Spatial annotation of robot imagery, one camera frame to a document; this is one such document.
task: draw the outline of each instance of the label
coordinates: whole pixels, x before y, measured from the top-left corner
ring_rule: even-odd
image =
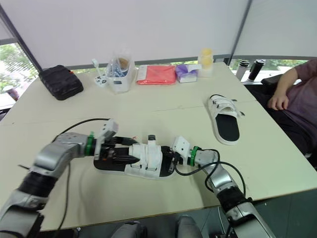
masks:
[[[148,68],[147,65],[140,65],[139,66],[137,81],[146,79],[146,77],[147,77],[147,68]]]

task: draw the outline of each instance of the green ring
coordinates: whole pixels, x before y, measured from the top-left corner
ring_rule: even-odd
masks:
[[[198,146],[194,146],[194,149],[192,150],[191,157],[190,157],[190,166],[195,165],[195,156],[196,156],[197,150],[198,150]]]
[[[90,155],[90,151],[91,151],[91,147],[93,144],[93,140],[94,140],[94,133],[90,132],[90,135],[87,138],[87,144],[86,144],[86,148],[85,148],[85,156],[89,156]]]

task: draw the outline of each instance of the purple package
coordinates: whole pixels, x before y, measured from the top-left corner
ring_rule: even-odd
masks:
[[[177,79],[180,83],[189,83],[197,81],[199,64],[180,64],[176,66]]]

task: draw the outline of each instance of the floor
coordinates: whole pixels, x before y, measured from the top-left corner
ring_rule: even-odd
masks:
[[[317,190],[273,198],[256,203],[256,208],[277,238],[317,237]],[[217,207],[138,219],[148,228],[148,238],[175,238],[175,224],[179,216],[187,214],[194,218],[204,238],[214,238],[222,233],[219,219],[227,228],[227,221]],[[109,238],[123,223],[81,228],[80,238]]]

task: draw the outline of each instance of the white wall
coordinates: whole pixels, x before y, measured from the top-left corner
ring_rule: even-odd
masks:
[[[12,34],[9,32],[4,22],[0,19],[0,40],[7,40],[12,38]]]
[[[43,67],[107,62],[114,49],[134,60],[229,54],[247,0],[0,0]]]
[[[253,0],[234,54],[317,57],[317,0]]]

